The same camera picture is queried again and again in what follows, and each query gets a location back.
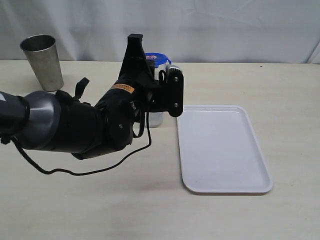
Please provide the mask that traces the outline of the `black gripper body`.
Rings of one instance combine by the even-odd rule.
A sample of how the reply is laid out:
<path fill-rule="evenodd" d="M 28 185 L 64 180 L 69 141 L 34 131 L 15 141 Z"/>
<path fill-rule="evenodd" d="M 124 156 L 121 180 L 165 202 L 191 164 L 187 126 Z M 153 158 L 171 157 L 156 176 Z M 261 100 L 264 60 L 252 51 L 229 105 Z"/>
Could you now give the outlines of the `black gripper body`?
<path fill-rule="evenodd" d="M 154 62 L 147 60 L 142 46 L 143 35 L 132 33 L 127 37 L 118 80 L 109 89 L 110 93 L 127 102 L 140 101 L 150 105 L 152 113 L 168 112 L 172 117 L 183 113 L 183 72 L 166 76 L 166 69 L 155 80 Z"/>

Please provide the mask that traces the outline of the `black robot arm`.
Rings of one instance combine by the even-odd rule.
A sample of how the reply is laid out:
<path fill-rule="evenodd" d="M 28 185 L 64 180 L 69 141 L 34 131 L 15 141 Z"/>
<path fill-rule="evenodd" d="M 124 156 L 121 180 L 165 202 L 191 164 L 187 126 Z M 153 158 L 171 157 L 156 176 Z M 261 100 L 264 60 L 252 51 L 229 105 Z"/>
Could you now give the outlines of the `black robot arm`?
<path fill-rule="evenodd" d="M 143 36 L 132 33 L 117 81 L 95 104 L 80 99 L 89 83 L 80 80 L 75 95 L 34 91 L 0 94 L 0 137 L 23 149 L 70 153 L 79 160 L 123 150 L 143 135 L 147 113 L 183 112 L 184 76 L 169 64 L 155 75 L 146 58 Z"/>

